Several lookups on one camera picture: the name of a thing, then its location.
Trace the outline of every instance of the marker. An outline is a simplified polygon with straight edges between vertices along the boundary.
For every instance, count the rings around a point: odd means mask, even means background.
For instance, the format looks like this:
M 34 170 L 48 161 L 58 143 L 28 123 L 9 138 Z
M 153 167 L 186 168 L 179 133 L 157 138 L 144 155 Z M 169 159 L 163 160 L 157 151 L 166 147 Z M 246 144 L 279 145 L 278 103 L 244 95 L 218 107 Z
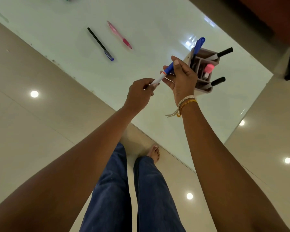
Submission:
M 109 22 L 107 21 L 109 27 L 111 28 L 111 30 L 113 31 L 113 33 L 115 33 L 115 35 L 119 36 L 120 39 L 122 39 L 122 41 L 130 48 L 132 49 L 130 43 L 117 31 L 117 29 Z
M 170 64 L 170 66 L 168 66 L 159 76 L 159 78 L 155 79 L 152 84 L 158 84 L 160 81 L 162 81 L 163 78 L 166 77 L 167 74 L 170 74 L 171 71 L 173 71 L 174 66 L 173 66 L 173 62 Z
M 225 81 L 225 77 L 218 78 L 217 80 L 214 80 L 211 83 L 203 86 L 201 89 L 203 89 L 203 90 L 209 89 L 209 88 L 211 88 L 211 87 L 213 87 L 215 85 L 218 85 L 218 84 L 220 84 L 220 83 L 222 83 L 224 81 Z
M 190 68 L 192 68 L 193 63 L 194 63 L 194 58 L 199 53 L 199 51 L 200 51 L 200 49 L 201 49 L 201 47 L 202 47 L 202 45 L 203 45 L 204 42 L 205 42 L 205 38 L 204 37 L 201 37 L 195 43 L 195 47 L 193 49 L 192 59 L 191 59 L 191 62 L 190 62 Z
M 229 48 L 229 49 L 226 49 L 226 50 L 224 50 L 224 51 L 221 51 L 221 52 L 219 52 L 219 53 L 217 53 L 217 54 L 214 54 L 214 55 L 212 55 L 212 56 L 206 58 L 206 60 L 211 60 L 211 61 L 213 61 L 213 60 L 216 60 L 217 58 L 220 58 L 220 57 L 222 57 L 222 56 L 224 56 L 224 55 L 226 55 L 226 54 L 229 54 L 229 53 L 231 53 L 231 52 L 233 52 L 233 48 L 232 48 L 232 47 Z
M 203 80 L 206 80 L 206 79 L 208 78 L 209 74 L 213 71 L 214 67 L 215 67 L 215 66 L 212 65 L 212 64 L 208 64 L 208 65 L 206 65 L 206 67 L 204 68 L 204 72 L 205 72 L 205 74 L 204 74 L 204 76 L 202 77 Z
M 102 45 L 102 43 L 99 41 L 99 39 L 95 36 L 95 34 L 93 34 L 93 32 L 91 31 L 91 29 L 88 27 L 87 28 L 88 31 L 91 33 L 91 35 L 95 38 L 95 40 L 99 43 L 99 45 L 102 47 L 102 49 L 104 50 L 104 53 L 106 54 L 106 56 L 111 60 L 114 61 L 114 58 L 111 56 L 111 54 L 106 50 L 106 48 L 104 47 L 104 45 Z

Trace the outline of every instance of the bare foot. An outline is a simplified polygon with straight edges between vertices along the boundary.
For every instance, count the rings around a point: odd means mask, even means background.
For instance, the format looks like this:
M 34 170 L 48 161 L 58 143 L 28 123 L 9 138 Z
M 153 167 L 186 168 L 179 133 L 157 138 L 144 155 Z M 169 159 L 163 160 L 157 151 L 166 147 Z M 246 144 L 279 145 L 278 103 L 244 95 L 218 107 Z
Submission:
M 154 160 L 154 164 L 156 164 L 160 159 L 159 147 L 157 145 L 153 145 L 152 148 L 150 148 L 147 156 L 151 157 Z

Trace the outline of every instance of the desk organizer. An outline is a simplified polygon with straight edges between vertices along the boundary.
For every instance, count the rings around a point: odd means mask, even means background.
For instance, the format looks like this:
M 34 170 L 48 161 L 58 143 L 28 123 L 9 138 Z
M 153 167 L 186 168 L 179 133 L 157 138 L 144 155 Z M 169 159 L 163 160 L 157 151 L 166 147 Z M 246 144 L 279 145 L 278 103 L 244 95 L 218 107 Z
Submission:
M 193 49 L 194 48 L 192 48 L 190 53 L 183 60 L 187 65 L 190 65 L 191 59 L 193 57 Z M 220 58 L 215 59 L 214 61 L 206 60 L 206 58 L 208 58 L 214 54 L 217 54 L 217 52 L 201 48 L 200 51 L 198 52 L 198 54 L 196 55 L 196 57 L 194 58 L 194 64 L 192 66 L 192 69 L 196 72 L 196 74 L 198 76 L 198 81 L 197 81 L 197 84 L 195 85 L 195 89 L 194 89 L 194 96 L 208 94 L 208 93 L 212 92 L 212 90 L 213 90 L 213 87 L 211 87 L 207 90 L 202 90 L 201 87 L 203 87 L 211 82 L 212 72 L 209 74 L 209 76 L 206 80 L 202 79 L 203 70 L 206 67 L 206 65 L 210 63 L 216 67 L 219 64 Z

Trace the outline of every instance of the blue jeans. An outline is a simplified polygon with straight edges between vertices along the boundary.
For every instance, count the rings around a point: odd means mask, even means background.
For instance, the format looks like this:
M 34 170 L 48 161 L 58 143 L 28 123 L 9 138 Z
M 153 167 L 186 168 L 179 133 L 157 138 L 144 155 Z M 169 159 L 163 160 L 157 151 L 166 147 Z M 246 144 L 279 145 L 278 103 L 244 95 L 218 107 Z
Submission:
M 185 231 L 169 188 L 151 157 L 133 167 L 138 232 Z M 118 143 L 92 192 L 80 232 L 131 232 L 132 209 L 124 146 Z

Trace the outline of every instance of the pink pen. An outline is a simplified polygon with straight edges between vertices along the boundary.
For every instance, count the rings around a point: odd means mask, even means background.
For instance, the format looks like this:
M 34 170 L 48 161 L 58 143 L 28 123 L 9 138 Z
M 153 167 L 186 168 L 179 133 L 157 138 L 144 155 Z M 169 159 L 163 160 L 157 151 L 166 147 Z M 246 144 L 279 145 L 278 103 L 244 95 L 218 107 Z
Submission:
M 122 36 L 122 35 L 120 35 L 120 33 L 117 31 L 117 29 L 109 22 L 109 21 L 107 21 L 107 23 L 108 23 L 108 25 L 109 25 L 109 27 L 111 28 L 111 30 L 113 31 L 113 33 L 115 33 L 116 35 L 118 35 L 121 39 L 122 39 L 122 41 L 130 48 L 130 49 L 132 49 L 132 47 L 131 47 L 131 45 L 130 45 L 130 43 Z

